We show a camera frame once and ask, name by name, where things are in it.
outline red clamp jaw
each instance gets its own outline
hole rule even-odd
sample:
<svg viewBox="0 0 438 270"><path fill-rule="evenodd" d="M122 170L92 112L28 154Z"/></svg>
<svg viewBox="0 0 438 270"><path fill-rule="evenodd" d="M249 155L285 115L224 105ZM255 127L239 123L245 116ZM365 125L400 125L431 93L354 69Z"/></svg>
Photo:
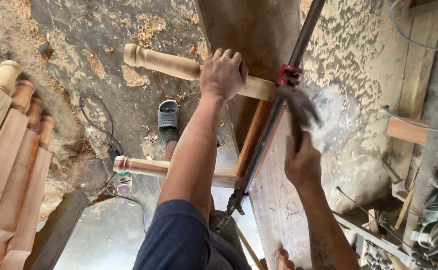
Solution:
<svg viewBox="0 0 438 270"><path fill-rule="evenodd" d="M303 70L300 68L295 68L290 65L282 65L277 84L280 86L287 85L291 88L295 88L301 83L299 78L302 73Z"/></svg>

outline tattoo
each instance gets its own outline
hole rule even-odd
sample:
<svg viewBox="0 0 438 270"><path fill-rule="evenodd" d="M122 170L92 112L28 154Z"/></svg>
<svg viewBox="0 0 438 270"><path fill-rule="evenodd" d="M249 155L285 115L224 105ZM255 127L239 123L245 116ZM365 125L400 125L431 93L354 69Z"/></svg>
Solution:
<svg viewBox="0 0 438 270"><path fill-rule="evenodd" d="M321 236L311 235L311 255L316 270L336 270L331 264L331 255L334 249L328 247L328 243Z"/></svg>

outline forearm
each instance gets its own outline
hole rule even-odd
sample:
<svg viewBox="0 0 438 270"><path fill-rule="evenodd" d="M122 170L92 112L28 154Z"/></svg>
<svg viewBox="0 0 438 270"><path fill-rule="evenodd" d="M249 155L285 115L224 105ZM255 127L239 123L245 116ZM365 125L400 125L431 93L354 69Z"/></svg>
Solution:
<svg viewBox="0 0 438 270"><path fill-rule="evenodd" d="M309 225L312 267L315 270L358 270L354 251L329 208L322 188L298 190Z"/></svg>
<svg viewBox="0 0 438 270"><path fill-rule="evenodd" d="M187 200L209 220L217 134L225 102L213 93L202 95L177 144L157 205L168 200Z"/></svg>

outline left hand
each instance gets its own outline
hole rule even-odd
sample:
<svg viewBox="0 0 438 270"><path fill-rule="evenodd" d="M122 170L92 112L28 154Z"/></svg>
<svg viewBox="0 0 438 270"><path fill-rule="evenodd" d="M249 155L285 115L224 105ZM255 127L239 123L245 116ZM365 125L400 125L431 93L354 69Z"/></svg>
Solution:
<svg viewBox="0 0 438 270"><path fill-rule="evenodd" d="M241 53L219 48L204 62L199 79L201 93L214 93L228 101L243 89L248 74Z"/></svg>

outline black power cord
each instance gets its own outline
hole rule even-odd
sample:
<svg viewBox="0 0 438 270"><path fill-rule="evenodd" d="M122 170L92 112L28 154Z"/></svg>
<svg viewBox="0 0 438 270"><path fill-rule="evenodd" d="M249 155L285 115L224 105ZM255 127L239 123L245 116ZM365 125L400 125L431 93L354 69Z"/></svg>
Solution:
<svg viewBox="0 0 438 270"><path fill-rule="evenodd" d="M83 101L87 97L93 98L96 101L99 101L99 103L102 105L102 107L106 111L107 116L108 116L109 121L110 121L110 125L111 125L111 131L110 132L108 132L108 131L102 129L101 127L97 126L96 124L94 124L89 119L89 117L86 115L86 112L84 111L84 103L83 103ZM82 94L79 97L79 107L81 108L81 112L84 115L84 118L86 119L86 121L89 123L89 125L91 125L92 127L97 129L98 131L103 132L107 136L109 136L109 151L108 151L108 154L112 150L112 151L116 152L117 155L120 155L120 156L124 155L124 149L123 149L122 145L119 143L118 140L116 140L116 138L114 138L114 120L113 120L111 112L107 108L106 104L104 104L104 102L102 102L102 100L97 95L94 95L92 93L84 93L84 94ZM147 234L147 231L146 231L146 210L144 209L144 206L138 200L135 200L135 199L132 199L132 198L128 198L128 197L125 197L125 196L122 196L122 195L119 195L119 194L115 194L114 192L109 190L109 184L111 183L111 181L113 180L113 178L114 178L114 176L116 174L117 173L114 172L112 174L112 176L109 178L109 180L107 181L107 183L106 183L106 191L109 194L111 194L112 196L116 196L116 197L119 197L119 198L122 198L122 199L126 199L126 200L129 200L129 201L132 201L132 202L138 204L141 207L141 209L142 209L142 229L144 230L144 234Z"/></svg>

